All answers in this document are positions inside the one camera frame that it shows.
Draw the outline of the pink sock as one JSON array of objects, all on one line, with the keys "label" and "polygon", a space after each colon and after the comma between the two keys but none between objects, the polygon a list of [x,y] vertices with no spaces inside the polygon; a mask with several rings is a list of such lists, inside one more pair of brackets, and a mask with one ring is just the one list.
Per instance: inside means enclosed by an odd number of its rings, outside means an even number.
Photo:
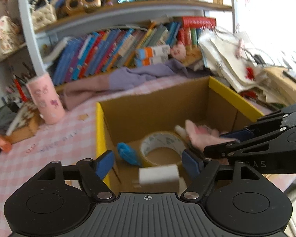
[{"label": "pink sock", "polygon": [[185,121],[185,131],[188,141],[192,146],[204,152],[207,146],[213,146],[216,144],[227,143],[231,141],[236,141],[237,139],[220,137],[220,133],[216,129],[208,128],[206,125],[197,126],[194,122],[190,120]]}]

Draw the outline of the beige sponge block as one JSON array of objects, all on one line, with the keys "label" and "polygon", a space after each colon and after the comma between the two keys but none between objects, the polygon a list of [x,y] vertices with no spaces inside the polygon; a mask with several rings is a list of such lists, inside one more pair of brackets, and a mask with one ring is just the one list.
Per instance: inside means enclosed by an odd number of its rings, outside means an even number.
[{"label": "beige sponge block", "polygon": [[187,187],[176,164],[140,168],[137,186],[143,192],[177,194]]}]

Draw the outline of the yellow tape roll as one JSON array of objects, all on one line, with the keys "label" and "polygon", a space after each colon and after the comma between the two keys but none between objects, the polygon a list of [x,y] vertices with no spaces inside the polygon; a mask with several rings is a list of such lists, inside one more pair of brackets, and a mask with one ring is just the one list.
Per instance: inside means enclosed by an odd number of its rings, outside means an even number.
[{"label": "yellow tape roll", "polygon": [[147,135],[138,148],[142,167],[181,164],[186,142],[172,132],[154,132]]}]

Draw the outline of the blue spray cleaner bottle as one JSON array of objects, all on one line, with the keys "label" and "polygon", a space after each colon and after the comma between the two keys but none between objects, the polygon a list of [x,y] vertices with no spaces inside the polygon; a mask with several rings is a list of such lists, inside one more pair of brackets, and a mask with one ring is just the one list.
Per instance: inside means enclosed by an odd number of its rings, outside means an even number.
[{"label": "blue spray cleaner bottle", "polygon": [[189,137],[186,130],[183,127],[181,127],[180,125],[176,125],[174,127],[174,130],[181,137],[181,139],[183,139],[185,142],[188,142]]}]

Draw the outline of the blue crumpled object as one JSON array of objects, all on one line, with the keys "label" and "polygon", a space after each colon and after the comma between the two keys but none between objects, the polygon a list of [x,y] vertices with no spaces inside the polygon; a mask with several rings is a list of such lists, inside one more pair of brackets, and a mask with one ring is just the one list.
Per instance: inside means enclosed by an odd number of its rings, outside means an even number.
[{"label": "blue crumpled object", "polygon": [[131,148],[126,143],[120,142],[117,144],[117,152],[119,156],[129,163],[130,165],[135,165],[141,167],[141,161],[140,158],[137,155],[137,152]]}]

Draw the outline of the pile of papers and bags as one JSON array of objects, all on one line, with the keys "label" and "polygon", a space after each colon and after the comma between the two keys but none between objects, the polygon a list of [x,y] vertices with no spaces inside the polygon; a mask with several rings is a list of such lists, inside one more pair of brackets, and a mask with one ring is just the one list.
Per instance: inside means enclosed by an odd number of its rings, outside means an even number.
[{"label": "pile of papers and bags", "polygon": [[204,67],[236,93],[271,109],[296,103],[296,58],[266,53],[218,29],[204,30],[197,43]]}]

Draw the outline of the pink checkered tablecloth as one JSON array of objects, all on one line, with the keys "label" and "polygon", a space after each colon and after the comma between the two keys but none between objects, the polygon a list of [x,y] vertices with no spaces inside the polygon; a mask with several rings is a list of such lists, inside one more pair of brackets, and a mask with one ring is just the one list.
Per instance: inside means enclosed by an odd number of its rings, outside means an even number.
[{"label": "pink checkered tablecloth", "polygon": [[127,134],[119,127],[143,120],[144,112],[157,131],[172,131],[186,119],[233,131],[270,113],[211,77],[168,76],[91,98],[67,112],[60,122],[41,126],[34,137],[0,154],[0,236],[11,233],[4,203],[15,190],[49,162],[71,165],[113,149],[119,142],[139,143],[149,131]]}]

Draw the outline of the yellow cardboard box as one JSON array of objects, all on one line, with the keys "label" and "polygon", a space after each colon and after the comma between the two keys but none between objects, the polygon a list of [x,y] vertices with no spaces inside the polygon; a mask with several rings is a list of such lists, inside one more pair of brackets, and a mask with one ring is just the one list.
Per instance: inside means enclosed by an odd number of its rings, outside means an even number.
[{"label": "yellow cardboard box", "polygon": [[97,154],[133,148],[138,165],[114,155],[104,183],[114,192],[179,193],[190,182],[182,165],[188,148],[185,122],[220,133],[239,130],[262,112],[212,77],[153,91],[98,102]]}]

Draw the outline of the wooden chessboard box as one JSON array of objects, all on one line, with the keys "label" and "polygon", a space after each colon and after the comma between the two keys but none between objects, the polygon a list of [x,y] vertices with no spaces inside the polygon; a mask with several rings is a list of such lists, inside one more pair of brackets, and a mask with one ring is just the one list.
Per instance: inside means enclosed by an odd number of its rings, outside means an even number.
[{"label": "wooden chessboard box", "polygon": [[32,101],[24,103],[6,131],[5,138],[11,144],[36,135],[43,120],[37,106]]}]

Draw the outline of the pink purple cloth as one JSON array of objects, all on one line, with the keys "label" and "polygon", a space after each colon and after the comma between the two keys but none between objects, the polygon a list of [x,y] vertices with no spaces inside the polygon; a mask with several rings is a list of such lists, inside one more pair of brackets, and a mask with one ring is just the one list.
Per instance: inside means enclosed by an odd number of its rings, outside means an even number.
[{"label": "pink purple cloth", "polygon": [[145,67],[123,67],[113,71],[70,82],[65,85],[61,100],[67,110],[72,110],[92,97],[116,91],[133,89],[147,81],[181,75],[189,79],[209,76],[208,70],[193,71],[176,59]]}]

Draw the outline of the coral pink bottle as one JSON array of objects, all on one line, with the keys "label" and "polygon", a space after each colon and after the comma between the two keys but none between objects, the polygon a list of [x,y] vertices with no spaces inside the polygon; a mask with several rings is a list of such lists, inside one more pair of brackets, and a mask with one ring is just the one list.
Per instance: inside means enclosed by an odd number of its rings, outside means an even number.
[{"label": "coral pink bottle", "polygon": [[0,149],[3,152],[10,152],[12,150],[12,144],[8,142],[2,135],[0,135]]}]

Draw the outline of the pink cylindrical tube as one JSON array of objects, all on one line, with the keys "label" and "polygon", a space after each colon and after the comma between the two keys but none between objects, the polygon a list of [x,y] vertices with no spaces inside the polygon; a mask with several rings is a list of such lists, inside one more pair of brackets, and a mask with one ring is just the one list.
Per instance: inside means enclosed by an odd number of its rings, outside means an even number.
[{"label": "pink cylindrical tube", "polygon": [[46,124],[54,125],[65,116],[65,109],[48,72],[31,79],[26,87]]}]

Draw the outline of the grey folded cloth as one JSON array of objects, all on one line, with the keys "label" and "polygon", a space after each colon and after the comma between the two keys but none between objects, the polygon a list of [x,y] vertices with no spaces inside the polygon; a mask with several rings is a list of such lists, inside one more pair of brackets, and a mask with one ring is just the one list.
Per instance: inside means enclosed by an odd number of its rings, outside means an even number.
[{"label": "grey folded cloth", "polygon": [[0,108],[0,134],[6,133],[15,117],[16,113],[12,112],[7,106]]}]

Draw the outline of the row of colourful books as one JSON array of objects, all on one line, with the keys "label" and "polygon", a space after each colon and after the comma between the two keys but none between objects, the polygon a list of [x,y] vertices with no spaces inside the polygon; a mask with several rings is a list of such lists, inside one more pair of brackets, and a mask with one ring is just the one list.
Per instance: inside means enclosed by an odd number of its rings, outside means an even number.
[{"label": "row of colourful books", "polygon": [[47,67],[56,65],[52,82],[62,86],[121,67],[136,67],[136,49],[166,44],[172,48],[181,41],[186,48],[186,59],[181,63],[197,71],[203,66],[197,38],[206,29],[214,30],[216,25],[216,19],[210,17],[164,16],[141,26],[120,25],[76,38],[67,36],[43,62]]}]

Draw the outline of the pink pig figurine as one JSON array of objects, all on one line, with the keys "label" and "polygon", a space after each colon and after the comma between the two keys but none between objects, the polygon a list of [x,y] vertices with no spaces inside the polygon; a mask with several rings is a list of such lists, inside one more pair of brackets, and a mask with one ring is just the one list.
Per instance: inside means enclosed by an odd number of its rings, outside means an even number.
[{"label": "pink pig figurine", "polygon": [[170,55],[180,62],[184,61],[186,59],[185,45],[179,41],[170,49]]}]

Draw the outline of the orange white boxes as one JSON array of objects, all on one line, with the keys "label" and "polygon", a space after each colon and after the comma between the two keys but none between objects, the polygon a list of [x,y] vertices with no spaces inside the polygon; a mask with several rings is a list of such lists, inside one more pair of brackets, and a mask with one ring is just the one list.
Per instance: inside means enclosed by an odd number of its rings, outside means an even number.
[{"label": "orange white boxes", "polygon": [[170,54],[169,45],[159,45],[154,47],[145,47],[136,49],[135,65],[136,67],[143,67],[163,63],[168,61]]}]

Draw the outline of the white shelf unit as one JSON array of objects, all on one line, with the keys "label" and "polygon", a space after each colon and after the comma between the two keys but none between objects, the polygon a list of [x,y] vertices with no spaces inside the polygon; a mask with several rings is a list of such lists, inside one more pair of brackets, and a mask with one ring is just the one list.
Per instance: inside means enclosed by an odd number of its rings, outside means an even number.
[{"label": "white shelf unit", "polygon": [[162,16],[202,16],[205,11],[234,12],[235,6],[194,0],[154,0],[114,4],[94,12],[65,17],[37,31],[32,26],[28,0],[17,0],[26,46],[36,75],[46,72],[43,45],[52,48],[65,36],[78,36],[116,25],[141,23]]}]

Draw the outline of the floral plush doll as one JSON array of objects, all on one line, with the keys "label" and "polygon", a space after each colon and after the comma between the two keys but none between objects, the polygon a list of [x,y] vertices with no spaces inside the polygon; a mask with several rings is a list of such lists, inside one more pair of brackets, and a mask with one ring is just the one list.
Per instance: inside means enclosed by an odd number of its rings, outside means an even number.
[{"label": "floral plush doll", "polygon": [[20,28],[13,23],[9,16],[0,17],[0,60],[3,55],[19,49]]}]

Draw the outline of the white quilted handbag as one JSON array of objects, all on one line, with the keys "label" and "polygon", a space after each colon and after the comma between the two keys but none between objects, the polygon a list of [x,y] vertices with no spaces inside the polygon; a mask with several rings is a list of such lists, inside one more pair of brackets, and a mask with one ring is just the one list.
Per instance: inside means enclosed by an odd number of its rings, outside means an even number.
[{"label": "white quilted handbag", "polygon": [[30,5],[30,13],[35,31],[57,21],[54,6],[48,0],[33,0]]}]

